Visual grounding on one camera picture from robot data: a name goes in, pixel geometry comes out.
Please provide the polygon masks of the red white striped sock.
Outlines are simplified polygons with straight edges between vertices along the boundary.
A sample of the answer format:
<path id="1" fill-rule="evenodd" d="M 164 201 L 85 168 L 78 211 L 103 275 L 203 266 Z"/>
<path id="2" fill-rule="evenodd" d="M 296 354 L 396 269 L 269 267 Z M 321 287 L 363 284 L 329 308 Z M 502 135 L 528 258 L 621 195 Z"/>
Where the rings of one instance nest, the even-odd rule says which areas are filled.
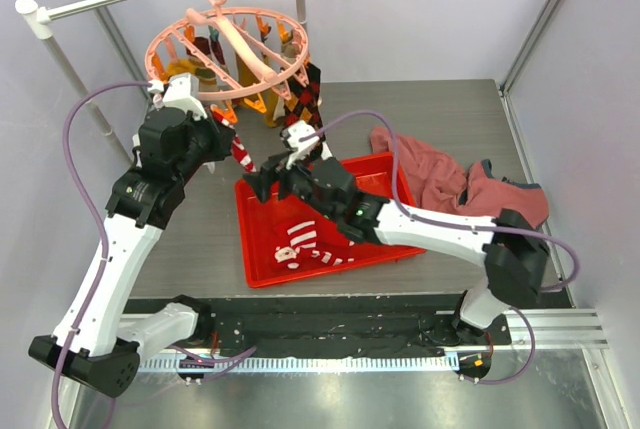
<path id="1" fill-rule="evenodd" d="M 234 125 L 218 112 L 214 112 L 213 116 L 224 126 L 235 129 Z M 247 173 L 254 173 L 257 171 L 253 159 L 251 158 L 249 152 L 247 151 L 246 147 L 237 134 L 234 135 L 231 145 L 231 152 L 234 159 L 243 167 L 243 169 Z"/>
<path id="2" fill-rule="evenodd" d="M 310 261 L 322 266 L 355 261 L 352 254 L 355 243 L 326 219 L 289 219 L 277 224 L 273 231 L 273 260 L 277 246 L 290 246 L 298 252 L 300 267 L 297 270 Z"/>

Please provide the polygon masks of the red santa sock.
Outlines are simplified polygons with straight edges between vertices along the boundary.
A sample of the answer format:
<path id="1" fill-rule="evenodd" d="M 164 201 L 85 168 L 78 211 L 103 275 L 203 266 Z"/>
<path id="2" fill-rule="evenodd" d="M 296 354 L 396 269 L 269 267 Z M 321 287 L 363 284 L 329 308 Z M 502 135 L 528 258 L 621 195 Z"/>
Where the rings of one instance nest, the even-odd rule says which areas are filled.
<path id="1" fill-rule="evenodd" d="M 274 261 L 278 269 L 297 270 L 300 267 L 298 252 L 290 246 L 277 246 Z"/>

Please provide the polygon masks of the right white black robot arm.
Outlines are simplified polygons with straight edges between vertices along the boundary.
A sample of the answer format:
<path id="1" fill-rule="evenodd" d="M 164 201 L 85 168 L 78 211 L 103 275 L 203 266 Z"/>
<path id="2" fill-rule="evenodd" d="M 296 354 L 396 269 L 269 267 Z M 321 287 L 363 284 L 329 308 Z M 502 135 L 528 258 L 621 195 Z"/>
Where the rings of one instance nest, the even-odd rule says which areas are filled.
<path id="1" fill-rule="evenodd" d="M 534 305 L 542 293 L 548 246 L 516 211 L 464 217 L 419 209 L 358 188 L 335 158 L 308 167 L 272 156 L 243 179 L 259 202 L 293 196 L 350 242 L 415 247 L 482 268 L 483 281 L 461 296 L 451 320 L 462 343 L 477 342 L 504 311 Z"/>

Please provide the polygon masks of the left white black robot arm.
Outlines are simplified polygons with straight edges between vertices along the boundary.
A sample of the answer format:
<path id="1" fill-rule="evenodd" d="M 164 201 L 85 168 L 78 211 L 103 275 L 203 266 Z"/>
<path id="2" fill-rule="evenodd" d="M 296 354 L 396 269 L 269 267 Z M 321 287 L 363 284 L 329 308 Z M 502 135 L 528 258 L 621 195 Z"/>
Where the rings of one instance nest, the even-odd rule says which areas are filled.
<path id="1" fill-rule="evenodd" d="M 129 329 L 119 322 L 145 260 L 185 198 L 186 184 L 202 165 L 231 156 L 235 131 L 214 116 L 166 107 L 147 117 L 138 137 L 139 162 L 114 183 L 106 205 L 105 242 L 63 320 L 28 349 L 34 360 L 111 398 L 168 346 L 200 348 L 212 338 L 210 305 L 185 295 Z"/>

